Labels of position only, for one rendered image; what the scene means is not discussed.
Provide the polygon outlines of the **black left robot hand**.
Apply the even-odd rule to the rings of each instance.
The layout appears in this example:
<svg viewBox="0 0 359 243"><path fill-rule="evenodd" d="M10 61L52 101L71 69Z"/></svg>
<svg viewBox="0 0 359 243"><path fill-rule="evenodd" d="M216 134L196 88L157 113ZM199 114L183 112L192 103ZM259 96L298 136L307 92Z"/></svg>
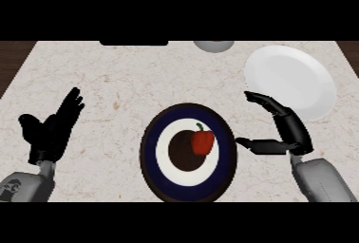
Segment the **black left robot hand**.
<svg viewBox="0 0 359 243"><path fill-rule="evenodd" d="M28 163L37 165L40 161L56 162L69 142L71 129L77 123L84 108L80 89L75 87L59 106L55 114L40 121L31 114L22 114L18 118L22 138L31 145Z"/></svg>

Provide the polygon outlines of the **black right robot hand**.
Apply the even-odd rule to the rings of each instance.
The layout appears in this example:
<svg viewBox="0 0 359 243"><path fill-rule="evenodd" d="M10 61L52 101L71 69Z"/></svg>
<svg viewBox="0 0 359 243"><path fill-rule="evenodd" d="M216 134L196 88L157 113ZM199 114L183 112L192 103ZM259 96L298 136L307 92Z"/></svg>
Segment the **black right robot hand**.
<svg viewBox="0 0 359 243"><path fill-rule="evenodd" d="M285 107L269 96L245 91L247 101L257 103L272 114L276 129L282 140L250 140L236 138L241 144L256 155L284 155L291 152L295 156L303 156L313 152L312 137L303 121L290 107Z"/></svg>

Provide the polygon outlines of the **plain white plate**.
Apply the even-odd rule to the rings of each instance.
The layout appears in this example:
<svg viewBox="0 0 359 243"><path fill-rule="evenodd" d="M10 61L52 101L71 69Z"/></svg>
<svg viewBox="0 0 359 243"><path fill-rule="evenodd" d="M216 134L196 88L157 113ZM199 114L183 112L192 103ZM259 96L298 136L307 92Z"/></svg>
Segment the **plain white plate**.
<svg viewBox="0 0 359 243"><path fill-rule="evenodd" d="M332 76L297 48L259 48L247 59L244 77L248 89L288 106L303 120L318 120L331 112L337 102Z"/></svg>

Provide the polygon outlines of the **red bell pepper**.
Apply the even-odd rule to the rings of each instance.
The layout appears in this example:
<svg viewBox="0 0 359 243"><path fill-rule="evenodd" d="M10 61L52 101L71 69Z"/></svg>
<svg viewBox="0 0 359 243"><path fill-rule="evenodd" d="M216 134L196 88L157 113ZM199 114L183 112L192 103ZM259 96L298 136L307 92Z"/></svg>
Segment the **red bell pepper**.
<svg viewBox="0 0 359 243"><path fill-rule="evenodd" d="M192 134L191 137L191 147L192 152L196 156L207 156L211 151L214 143L214 133L211 130L205 130L202 124L198 122L198 131Z"/></svg>

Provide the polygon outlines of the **blue and white ringed plate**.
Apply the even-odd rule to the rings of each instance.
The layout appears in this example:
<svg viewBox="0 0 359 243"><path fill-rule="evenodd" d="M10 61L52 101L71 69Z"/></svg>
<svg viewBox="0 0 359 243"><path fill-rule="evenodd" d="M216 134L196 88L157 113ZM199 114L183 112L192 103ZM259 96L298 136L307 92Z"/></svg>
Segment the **blue and white ringed plate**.
<svg viewBox="0 0 359 243"><path fill-rule="evenodd" d="M196 156L191 147L198 122L214 133L207 156ZM235 167L235 136L220 115L196 103L164 109L140 142L140 169L158 198L167 202L214 201L232 183Z"/></svg>

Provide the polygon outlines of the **grey round bowl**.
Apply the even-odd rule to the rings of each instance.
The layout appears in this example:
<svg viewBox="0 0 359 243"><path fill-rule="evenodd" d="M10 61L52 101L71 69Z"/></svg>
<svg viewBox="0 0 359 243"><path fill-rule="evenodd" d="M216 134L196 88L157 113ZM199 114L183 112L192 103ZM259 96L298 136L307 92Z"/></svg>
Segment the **grey round bowl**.
<svg viewBox="0 0 359 243"><path fill-rule="evenodd" d="M205 52L220 53L226 51L235 44L233 41L195 41L195 46Z"/></svg>

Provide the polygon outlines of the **black flat appliance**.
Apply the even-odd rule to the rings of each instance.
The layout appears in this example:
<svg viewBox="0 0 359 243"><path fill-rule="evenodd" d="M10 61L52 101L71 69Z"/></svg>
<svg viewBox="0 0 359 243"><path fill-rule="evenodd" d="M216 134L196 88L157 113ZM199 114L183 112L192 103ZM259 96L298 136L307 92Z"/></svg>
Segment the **black flat appliance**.
<svg viewBox="0 0 359 243"><path fill-rule="evenodd" d="M165 47L168 41L124 41L124 40L102 40L99 41L103 46L117 46L117 47Z"/></svg>

